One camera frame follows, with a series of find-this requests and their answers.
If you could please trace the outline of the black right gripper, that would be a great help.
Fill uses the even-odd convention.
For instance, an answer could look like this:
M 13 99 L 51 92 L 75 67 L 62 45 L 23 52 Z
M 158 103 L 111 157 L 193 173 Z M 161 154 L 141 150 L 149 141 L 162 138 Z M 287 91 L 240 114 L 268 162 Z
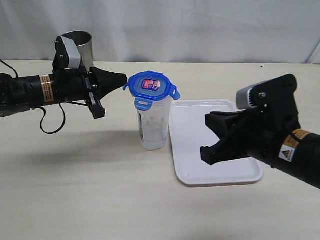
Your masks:
M 296 77 L 285 74 L 251 90 L 257 108 L 207 113 L 205 125 L 219 141 L 200 147 L 201 160 L 214 165 L 253 157 L 270 165 L 292 164 L 299 145 L 293 133 L 301 128 L 297 87 Z

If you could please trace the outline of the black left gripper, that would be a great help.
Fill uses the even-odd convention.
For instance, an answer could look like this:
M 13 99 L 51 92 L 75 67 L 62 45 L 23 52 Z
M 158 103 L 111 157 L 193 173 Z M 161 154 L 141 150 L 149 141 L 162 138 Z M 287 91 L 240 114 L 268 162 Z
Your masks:
M 84 101 L 94 119 L 105 117 L 105 109 L 101 104 L 109 93 L 122 88 L 128 82 L 124 73 L 110 72 L 91 67 L 87 71 L 81 57 L 78 69 L 66 68 L 67 51 L 58 36 L 54 42 L 55 57 L 52 64 L 52 75 L 55 92 L 64 103 Z

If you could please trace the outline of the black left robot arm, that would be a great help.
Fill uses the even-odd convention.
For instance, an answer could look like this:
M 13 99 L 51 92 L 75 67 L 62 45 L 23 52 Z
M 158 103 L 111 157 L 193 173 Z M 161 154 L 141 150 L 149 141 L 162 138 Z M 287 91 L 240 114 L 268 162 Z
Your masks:
M 8 117 L 44 106 L 68 103 L 88 107 L 94 119 L 106 110 L 101 100 L 128 82 L 123 73 L 92 66 L 87 69 L 75 42 L 58 36 L 55 40 L 52 73 L 25 77 L 0 75 L 0 116 Z

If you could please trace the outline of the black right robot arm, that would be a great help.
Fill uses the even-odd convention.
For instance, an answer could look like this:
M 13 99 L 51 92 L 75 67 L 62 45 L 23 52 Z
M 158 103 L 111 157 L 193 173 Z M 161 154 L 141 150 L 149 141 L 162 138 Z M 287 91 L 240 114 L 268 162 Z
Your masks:
M 212 111 L 205 125 L 218 137 L 200 148 L 208 165 L 254 158 L 315 188 L 320 186 L 320 136 L 302 129 L 293 74 L 236 93 L 237 111 Z

